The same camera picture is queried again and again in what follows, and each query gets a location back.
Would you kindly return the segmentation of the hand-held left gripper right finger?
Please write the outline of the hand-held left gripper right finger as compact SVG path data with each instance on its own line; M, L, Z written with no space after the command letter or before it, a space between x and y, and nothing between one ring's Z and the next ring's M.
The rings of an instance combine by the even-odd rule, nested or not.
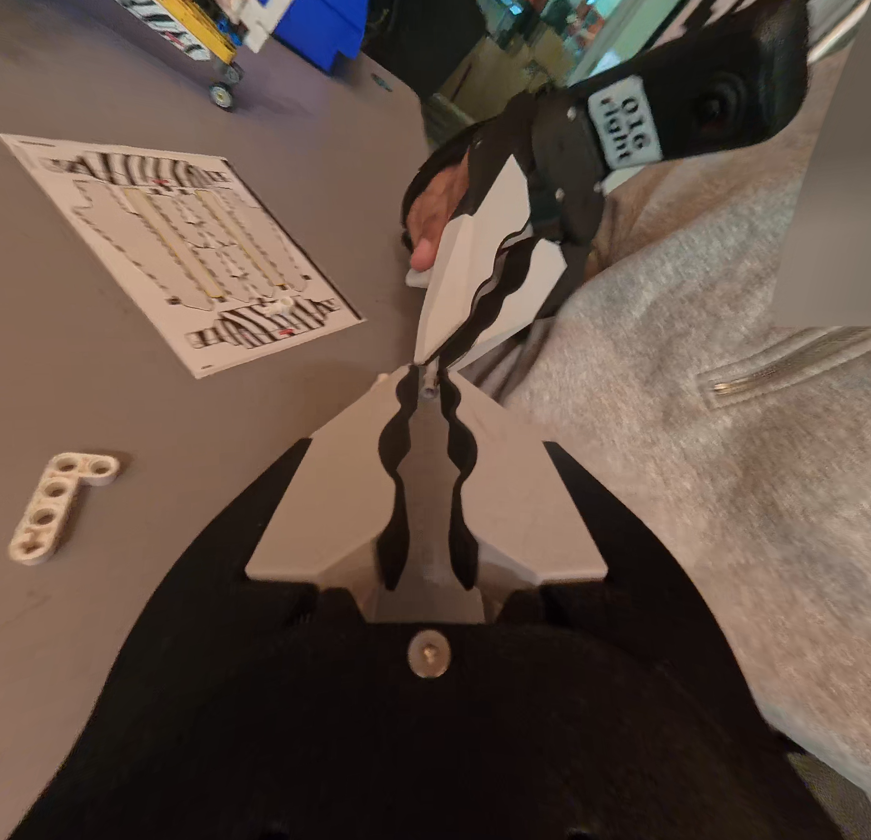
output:
M457 469L449 551L468 590L526 590L603 581L607 565L528 425L452 372L440 384Z

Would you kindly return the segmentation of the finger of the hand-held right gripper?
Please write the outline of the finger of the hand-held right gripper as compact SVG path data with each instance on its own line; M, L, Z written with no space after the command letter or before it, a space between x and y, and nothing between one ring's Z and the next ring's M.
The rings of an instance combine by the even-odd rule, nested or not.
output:
M514 156L473 213L451 220L441 238L416 336L414 363L423 366L470 319L475 294L487 282L504 242L529 220L527 178Z
M441 369L460 370L528 327L566 267L560 247L548 240L512 245L498 281L441 350Z

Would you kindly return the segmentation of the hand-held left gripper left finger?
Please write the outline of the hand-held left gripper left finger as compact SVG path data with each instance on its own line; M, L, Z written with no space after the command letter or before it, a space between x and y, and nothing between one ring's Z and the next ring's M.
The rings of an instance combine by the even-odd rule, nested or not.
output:
M419 369L400 367L312 435L246 565L250 580L396 589L410 541L398 468L418 397Z

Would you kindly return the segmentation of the grey hoodie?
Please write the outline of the grey hoodie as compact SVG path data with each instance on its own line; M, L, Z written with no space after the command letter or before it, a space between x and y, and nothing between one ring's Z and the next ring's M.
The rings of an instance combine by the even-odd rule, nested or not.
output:
M754 149L812 155L850 53L814 64L800 114ZM804 178L773 251L672 236L475 381L657 533L764 717L869 794L869 280L848 296L847 261L812 235L815 287L779 307Z

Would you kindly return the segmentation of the white L-shaped lego beam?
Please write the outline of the white L-shaped lego beam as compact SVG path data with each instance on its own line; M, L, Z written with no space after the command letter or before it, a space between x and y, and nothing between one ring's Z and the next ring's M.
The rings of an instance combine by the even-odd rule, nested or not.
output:
M121 460L109 454L65 452L52 457L14 530L10 560L23 566L48 562L64 542L82 489L108 486L121 472Z

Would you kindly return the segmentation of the zebra striped sticker sheet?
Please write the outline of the zebra striped sticker sheet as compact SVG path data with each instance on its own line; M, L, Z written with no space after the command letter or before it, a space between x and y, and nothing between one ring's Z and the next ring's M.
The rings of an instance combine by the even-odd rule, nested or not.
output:
M13 134L2 144L192 377L366 321L222 156ZM295 307L270 315L284 297Z

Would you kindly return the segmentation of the person's right hand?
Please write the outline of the person's right hand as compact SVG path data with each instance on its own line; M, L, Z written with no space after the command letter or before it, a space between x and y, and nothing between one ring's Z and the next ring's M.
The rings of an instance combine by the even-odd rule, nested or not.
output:
M469 155L436 174L411 204L405 228L414 272L430 270L442 234L469 187Z

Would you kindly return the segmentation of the blue plastic bin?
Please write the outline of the blue plastic bin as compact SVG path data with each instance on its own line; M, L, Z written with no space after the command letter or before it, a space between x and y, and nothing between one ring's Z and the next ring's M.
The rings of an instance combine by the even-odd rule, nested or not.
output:
M369 0L293 0L274 38L324 73L354 60L362 46Z

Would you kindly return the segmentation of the yellow white lego vehicle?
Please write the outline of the yellow white lego vehicle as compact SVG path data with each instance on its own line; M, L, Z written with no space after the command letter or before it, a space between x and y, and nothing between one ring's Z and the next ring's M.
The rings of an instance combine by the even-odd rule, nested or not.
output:
M113 0L197 62L211 62L212 103L231 112L244 76L236 55L258 53L295 0Z

